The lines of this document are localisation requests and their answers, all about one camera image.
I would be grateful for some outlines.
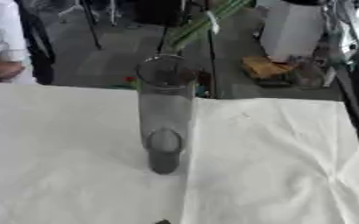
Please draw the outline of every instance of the floor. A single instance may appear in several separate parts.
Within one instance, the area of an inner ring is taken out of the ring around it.
[[[82,12],[67,17],[65,24],[50,13],[41,13],[53,40],[58,61],[55,64],[54,85],[110,88],[126,84],[125,77],[135,76],[137,63],[156,52],[162,27],[144,25],[139,29],[127,29],[130,21],[122,19],[112,27],[102,17],[96,30],[103,45],[101,51],[93,45]],[[253,39],[252,31],[261,22],[255,10],[241,10],[221,22],[221,31],[215,36],[218,95],[222,99],[255,97],[340,100],[337,87],[318,90],[291,88],[261,88],[248,79],[240,68],[243,56],[263,55],[264,51]],[[201,38],[188,46],[184,57],[200,67],[210,69],[208,42]]]

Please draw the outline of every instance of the white tablecloth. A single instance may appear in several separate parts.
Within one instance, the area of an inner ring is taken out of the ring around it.
[[[331,101],[205,101],[182,223],[359,224],[359,143]]]
[[[197,104],[187,180],[149,171],[136,92],[0,84],[0,224],[359,224],[340,103]]]

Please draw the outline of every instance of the clear glass beaker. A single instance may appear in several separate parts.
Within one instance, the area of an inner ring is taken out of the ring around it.
[[[159,55],[137,66],[140,132],[150,167],[174,172],[192,128],[196,70],[176,55]]]

